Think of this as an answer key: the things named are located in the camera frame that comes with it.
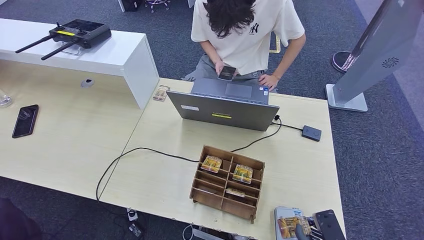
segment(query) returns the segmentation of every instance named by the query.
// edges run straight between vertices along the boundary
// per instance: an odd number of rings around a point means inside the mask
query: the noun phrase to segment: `laptop sticker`
[[[186,106],[186,105],[181,105],[182,109],[187,109],[187,110],[194,110],[194,111],[199,111],[199,108],[197,106]]]
[[[293,211],[295,217],[302,217],[301,211]]]
[[[224,118],[224,119],[232,119],[232,117],[229,114],[220,113],[220,112],[213,112],[212,113],[212,116],[219,117],[219,118]]]

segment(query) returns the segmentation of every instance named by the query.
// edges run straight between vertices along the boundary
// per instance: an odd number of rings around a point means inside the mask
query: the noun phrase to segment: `small box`
[[[202,169],[206,157],[215,156],[222,159],[217,173]],[[252,168],[251,183],[247,184],[233,179],[237,165]],[[190,199],[227,213],[237,215],[254,223],[261,195],[262,178],[265,163],[250,157],[239,155],[211,146],[203,146],[197,166]],[[244,197],[230,194],[226,189],[231,188],[244,192]]]

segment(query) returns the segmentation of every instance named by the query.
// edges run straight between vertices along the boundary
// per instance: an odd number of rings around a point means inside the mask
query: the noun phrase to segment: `dark hair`
[[[249,26],[255,16],[253,3],[256,0],[207,0],[203,3],[209,18],[210,29],[220,39],[231,34],[231,30],[240,34]]]

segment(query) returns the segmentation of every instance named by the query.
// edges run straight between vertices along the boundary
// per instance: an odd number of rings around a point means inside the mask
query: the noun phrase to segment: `hand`
[[[259,84],[269,87],[270,92],[274,90],[279,80],[276,76],[268,74],[262,74],[258,79]]]
[[[217,62],[215,63],[215,71],[216,71],[216,74],[217,74],[218,76],[220,75],[220,73],[221,73],[221,71],[223,70],[224,66],[225,66],[225,64],[224,64],[224,62],[223,62],[223,61],[221,61],[221,60],[219,60],[219,61],[217,61]]]

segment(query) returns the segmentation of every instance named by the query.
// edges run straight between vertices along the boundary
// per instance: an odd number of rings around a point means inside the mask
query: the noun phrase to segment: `chair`
[[[165,9],[169,10],[170,7],[168,6],[168,3],[170,3],[170,2],[171,2],[171,0],[145,0],[144,6],[147,8],[150,5],[150,12],[154,13],[155,12],[155,9],[153,8],[154,5],[164,4]]]

